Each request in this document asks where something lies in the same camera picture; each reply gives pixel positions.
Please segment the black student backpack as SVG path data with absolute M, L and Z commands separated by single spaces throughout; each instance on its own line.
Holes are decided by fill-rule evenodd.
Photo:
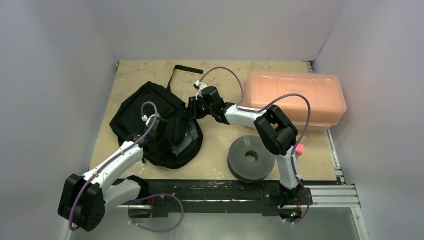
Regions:
M 145 160 L 168 169 L 179 169 L 192 161 L 204 140 L 198 122 L 171 87 L 151 81 L 121 104 L 109 125 L 120 145 L 137 143 Z

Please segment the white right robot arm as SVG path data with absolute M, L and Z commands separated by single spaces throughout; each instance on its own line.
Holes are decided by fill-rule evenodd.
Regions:
M 196 84 L 196 96 L 189 98 L 188 109 L 194 119 L 212 116 L 218 123 L 241 125 L 256 129 L 266 149 L 276 157 L 279 170 L 279 188 L 282 200 L 288 204 L 300 198 L 304 189 L 298 173 L 296 148 L 300 140 L 298 130 L 276 102 L 288 98 L 286 94 L 262 109 L 245 108 L 225 102 L 214 86 Z

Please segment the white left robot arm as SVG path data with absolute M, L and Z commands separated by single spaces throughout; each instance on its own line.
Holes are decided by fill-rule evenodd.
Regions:
M 99 166 L 83 175 L 72 174 L 64 183 L 58 215 L 68 220 L 71 231 L 94 230 L 111 210 L 125 204 L 142 205 L 167 193 L 151 194 L 149 183 L 135 175 L 119 177 L 144 158 L 144 148 L 155 141 L 157 129 L 165 120 L 155 113 L 142 117 L 141 136 L 125 141 Z

